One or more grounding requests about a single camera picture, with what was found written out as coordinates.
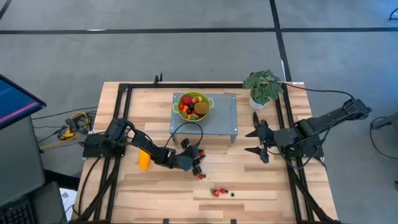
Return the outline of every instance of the kiwi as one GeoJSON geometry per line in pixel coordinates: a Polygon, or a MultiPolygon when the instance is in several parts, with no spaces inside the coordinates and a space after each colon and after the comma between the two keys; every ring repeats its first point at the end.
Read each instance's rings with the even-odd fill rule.
{"type": "Polygon", "coordinates": [[[207,114],[209,112],[209,104],[205,102],[195,103],[194,109],[197,114],[207,114]]]}

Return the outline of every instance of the white pot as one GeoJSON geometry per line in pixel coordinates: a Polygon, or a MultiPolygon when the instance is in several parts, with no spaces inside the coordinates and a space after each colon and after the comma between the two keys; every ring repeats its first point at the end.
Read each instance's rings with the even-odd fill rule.
{"type": "Polygon", "coordinates": [[[261,105],[261,104],[259,104],[259,103],[256,103],[251,97],[249,97],[249,104],[250,104],[250,106],[253,108],[253,109],[255,109],[255,110],[261,110],[261,109],[263,109],[265,106],[266,106],[266,104],[267,103],[265,103],[264,105],[261,105]]]}

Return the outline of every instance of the green bowl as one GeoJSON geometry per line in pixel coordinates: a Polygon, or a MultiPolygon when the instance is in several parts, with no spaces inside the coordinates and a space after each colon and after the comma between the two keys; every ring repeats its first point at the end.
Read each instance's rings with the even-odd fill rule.
{"type": "Polygon", "coordinates": [[[206,116],[210,113],[210,108],[213,108],[213,107],[214,107],[214,101],[213,101],[212,98],[207,97],[207,96],[205,96],[204,94],[199,93],[199,92],[189,92],[189,93],[186,93],[186,94],[182,95],[182,96],[180,97],[180,99],[178,99],[178,101],[177,101],[176,103],[173,104],[173,112],[174,112],[174,113],[178,113],[178,114],[181,116],[181,118],[184,119],[185,121],[197,122],[197,121],[203,120],[203,118],[206,118],[206,116]],[[200,119],[196,119],[196,120],[190,120],[190,119],[184,118],[184,117],[181,115],[182,112],[180,111],[180,109],[178,108],[178,106],[182,103],[182,97],[183,97],[183,96],[186,96],[186,95],[191,96],[192,98],[193,98],[193,97],[200,96],[200,97],[202,98],[202,100],[203,100],[202,102],[208,103],[208,104],[209,104],[209,111],[207,112],[207,114],[205,114],[205,115],[204,115],[203,117],[201,117],[200,119]]]}

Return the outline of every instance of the keyboard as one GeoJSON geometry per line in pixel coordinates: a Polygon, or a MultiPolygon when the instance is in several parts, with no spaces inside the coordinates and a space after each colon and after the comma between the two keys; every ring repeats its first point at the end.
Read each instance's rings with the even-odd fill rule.
{"type": "Polygon", "coordinates": [[[27,197],[0,208],[0,224],[34,224],[32,209],[27,197]]]}

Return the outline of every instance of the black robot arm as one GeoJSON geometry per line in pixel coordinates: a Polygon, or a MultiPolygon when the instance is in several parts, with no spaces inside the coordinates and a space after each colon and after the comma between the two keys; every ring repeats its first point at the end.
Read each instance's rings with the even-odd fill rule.
{"type": "Polygon", "coordinates": [[[106,140],[102,145],[110,150],[120,145],[131,144],[148,153],[150,159],[157,165],[169,169],[183,169],[184,171],[192,169],[194,175],[201,173],[199,164],[200,159],[204,157],[200,155],[202,150],[198,149],[197,145],[192,146],[188,139],[184,139],[182,142],[184,152],[176,154],[174,149],[156,146],[146,133],[136,129],[134,124],[125,119],[113,119],[105,132],[105,138],[106,140]],[[127,128],[130,128],[129,132],[132,131],[134,133],[134,137],[131,142],[121,143],[127,128]]]}
{"type": "Polygon", "coordinates": [[[283,128],[273,131],[268,127],[266,120],[259,121],[257,114],[253,114],[253,132],[246,137],[257,137],[260,139],[261,146],[246,148],[260,156],[263,163],[268,163],[267,148],[277,146],[280,149],[289,149],[289,157],[303,157],[313,155],[313,157],[323,157],[322,140],[319,135],[330,128],[344,122],[356,119],[364,119],[372,111],[360,100],[346,101],[341,108],[335,109],[317,118],[308,118],[297,121],[292,128],[283,128]]]}
{"type": "Polygon", "coordinates": [[[274,145],[270,146],[292,147],[296,151],[292,157],[302,157],[302,152],[311,154],[322,146],[319,138],[321,133],[344,121],[365,119],[371,111],[360,99],[354,102],[348,100],[341,108],[320,117],[302,119],[294,123],[292,128],[274,131],[274,145]]]}

